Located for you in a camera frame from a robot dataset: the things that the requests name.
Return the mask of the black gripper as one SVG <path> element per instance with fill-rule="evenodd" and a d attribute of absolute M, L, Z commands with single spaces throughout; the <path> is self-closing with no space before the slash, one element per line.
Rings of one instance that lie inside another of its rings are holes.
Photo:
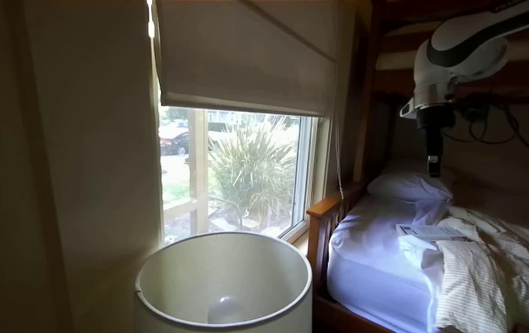
<path fill-rule="evenodd" d="M 423 111 L 423 128 L 426 132 L 428 172 L 432 178 L 441 176 L 443 169 L 443 130 L 456 126 L 456 115 L 450 106 L 428 108 Z"/>

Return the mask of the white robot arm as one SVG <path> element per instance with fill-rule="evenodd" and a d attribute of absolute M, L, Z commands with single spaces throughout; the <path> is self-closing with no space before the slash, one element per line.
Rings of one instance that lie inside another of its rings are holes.
<path fill-rule="evenodd" d="M 513 0 L 450 19 L 419 47 L 413 69 L 415 91 L 400 109 L 400 117 L 415 119 L 426 133 L 426 167 L 432 178 L 439 178 L 443 170 L 443 130 L 456 124 L 456 85 L 500 72 L 508 63 L 506 37 L 528 28 L 529 0 Z"/>

